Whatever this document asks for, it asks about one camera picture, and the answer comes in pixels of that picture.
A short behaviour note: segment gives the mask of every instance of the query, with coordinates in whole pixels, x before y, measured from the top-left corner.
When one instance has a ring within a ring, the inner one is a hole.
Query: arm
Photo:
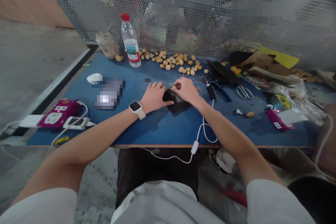
[[[174,104],[162,100],[165,91],[166,87],[161,82],[148,86],[139,102],[146,114]],[[30,195],[51,188],[65,187],[78,192],[85,167],[106,151],[138,118],[127,108],[62,145],[46,158],[11,206]]]
[[[245,185],[254,179],[261,178],[282,184],[282,181],[252,141],[199,96],[192,80],[182,77],[174,83],[174,86],[178,88],[172,90],[197,108],[214,131],[222,146],[236,160]]]

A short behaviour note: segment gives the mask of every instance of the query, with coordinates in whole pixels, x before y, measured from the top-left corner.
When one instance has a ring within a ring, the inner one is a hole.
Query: hand
[[[145,94],[141,101],[139,101],[145,114],[148,114],[154,110],[158,110],[164,106],[173,105],[173,101],[163,101],[163,94],[167,88],[162,85],[162,82],[149,84]]]
[[[197,100],[202,99],[191,79],[181,77],[175,81],[174,86],[177,88],[172,88],[171,91],[174,91],[183,100],[191,103],[192,105],[194,105]]]

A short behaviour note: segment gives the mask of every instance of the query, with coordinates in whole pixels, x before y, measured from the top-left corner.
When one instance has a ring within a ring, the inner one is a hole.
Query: blue tabletop
[[[207,64],[201,61],[203,70]],[[84,102],[88,108],[88,117],[94,123],[100,123],[105,119],[128,108],[133,101],[139,101],[144,94],[148,83],[146,78],[151,79],[151,83],[161,81],[167,88],[172,87],[174,81],[181,76],[178,72],[178,66],[169,71],[161,69],[159,64],[151,60],[143,60],[142,66],[133,68],[127,60],[123,62],[110,61],[103,54],[91,62],[85,69],[73,86],[65,94],[65,98],[69,100],[79,100]],[[200,76],[206,77],[203,70],[197,71],[195,76],[188,76],[199,89],[199,94],[209,103],[211,103],[205,84],[200,81]],[[125,90],[120,104],[114,110],[97,110],[94,103],[100,89],[94,88],[86,80],[86,78],[94,73],[100,73],[103,77],[124,78],[126,81]],[[240,98],[235,87],[225,87],[226,92],[232,101],[228,102],[224,96],[215,90],[216,101],[214,108],[222,115],[228,118],[242,132],[244,132],[257,146],[316,146],[316,138],[319,134],[319,127],[309,122],[296,123],[296,129],[281,132],[275,129],[273,124],[267,118],[265,105],[267,104],[263,92],[251,84],[244,82],[243,85],[248,88],[254,95],[253,100],[243,100]],[[237,115],[236,109],[240,109],[243,113],[252,111],[255,116],[247,118],[245,115]],[[114,145],[192,145],[196,140],[198,128],[202,123],[201,114],[191,107],[187,111],[174,116],[167,107],[152,112],[146,116],[144,120],[138,120],[132,124],[120,137],[114,142]],[[27,145],[50,145],[52,140],[61,132],[61,130],[40,128],[29,139]],[[80,134],[81,131],[68,130],[62,137],[74,136]],[[206,126],[206,133],[211,141],[216,139],[211,128]],[[201,131],[199,144],[203,146],[220,146],[219,142],[210,143],[204,137]]]

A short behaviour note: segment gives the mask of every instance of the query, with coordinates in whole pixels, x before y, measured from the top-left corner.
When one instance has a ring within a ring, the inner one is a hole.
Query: plastic water bottle
[[[137,35],[135,34],[135,30],[130,22],[129,14],[121,12],[120,17],[122,20],[121,35],[127,51],[129,64],[132,67],[139,67],[141,65],[141,59],[139,55],[138,40],[136,38]]]

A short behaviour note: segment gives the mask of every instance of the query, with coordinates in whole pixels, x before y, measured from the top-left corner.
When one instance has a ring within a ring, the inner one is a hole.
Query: smartwatch
[[[142,120],[146,117],[145,112],[143,111],[141,105],[137,102],[134,101],[129,105],[129,108],[138,115],[139,119]]]

